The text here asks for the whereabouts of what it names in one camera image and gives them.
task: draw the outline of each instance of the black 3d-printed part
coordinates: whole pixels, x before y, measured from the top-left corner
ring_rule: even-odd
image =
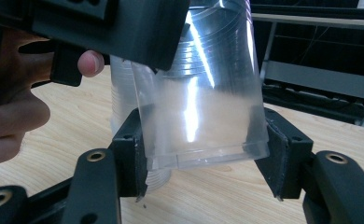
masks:
[[[332,151],[320,151],[316,153],[312,165],[316,184],[323,195],[326,206],[324,210],[329,211],[329,223],[364,223],[364,171],[351,158]],[[315,214],[319,217],[318,209],[313,209],[317,203],[307,204],[305,198],[303,204],[304,214]],[[322,221],[309,221],[309,223],[324,223]]]
[[[29,223],[60,223],[72,178],[45,189],[28,199]]]
[[[256,160],[274,197],[298,199],[301,166],[310,160],[313,141],[275,111],[265,108],[270,156]]]
[[[0,0],[0,15],[21,20],[26,13],[28,0]]]
[[[26,223],[27,194],[20,186],[0,187],[0,224]]]
[[[80,47],[57,43],[50,80],[64,85],[79,86],[82,75],[77,69],[77,61],[84,51]]]
[[[109,2],[91,4],[92,11],[102,11],[99,7],[104,1]],[[88,16],[89,12],[80,9],[86,4],[81,0],[36,1],[32,30],[149,67],[171,68],[189,10],[188,0],[119,0],[106,21]]]
[[[120,195],[123,197],[145,196],[147,192],[147,158],[145,156],[139,111],[135,109],[115,134],[109,149],[115,155],[118,166]]]
[[[77,160],[62,223],[121,223],[117,175],[112,151],[83,153]]]

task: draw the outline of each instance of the human hand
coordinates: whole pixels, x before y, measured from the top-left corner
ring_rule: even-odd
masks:
[[[31,86],[49,80],[53,53],[19,53],[19,47],[36,41],[46,39],[4,30],[0,52],[0,162],[15,157],[25,133],[44,125],[50,117],[49,107],[31,93]],[[77,67],[83,76],[94,77],[103,70],[104,58],[88,50]]]

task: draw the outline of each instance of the light wood surface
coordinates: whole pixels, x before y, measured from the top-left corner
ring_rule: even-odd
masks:
[[[108,147],[110,86],[107,67],[79,88],[48,84],[35,89],[49,105],[51,119],[26,134],[16,158],[0,164],[0,186],[24,186],[33,195],[70,177],[83,152]],[[364,128],[266,106],[311,137],[314,152],[341,152],[364,169]],[[305,223],[301,200],[278,202],[252,161],[173,170],[164,187],[139,203],[121,199],[121,207],[124,223]]]

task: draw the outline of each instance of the stacked plastic cups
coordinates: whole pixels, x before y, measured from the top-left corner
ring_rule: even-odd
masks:
[[[175,168],[268,156],[249,2],[192,0],[172,68],[129,65],[112,59],[114,118],[136,92],[149,191]]]

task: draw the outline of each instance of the finger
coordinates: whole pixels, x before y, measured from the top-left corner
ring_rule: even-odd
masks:
[[[51,65],[54,53],[22,54],[21,60],[27,69],[27,85],[50,80]]]
[[[0,105],[0,138],[25,133],[44,125],[50,117],[49,107],[31,94],[21,92],[6,105]]]
[[[28,34],[24,31],[15,30],[12,28],[5,28],[3,36],[5,40],[3,44],[5,44],[6,47],[15,49],[37,41],[48,41],[48,39],[44,37]]]
[[[84,52],[77,62],[77,68],[85,77],[94,77],[103,71],[104,66],[103,55],[93,50]]]
[[[23,137],[24,134],[19,133],[0,138],[0,162],[8,161],[19,153]]]

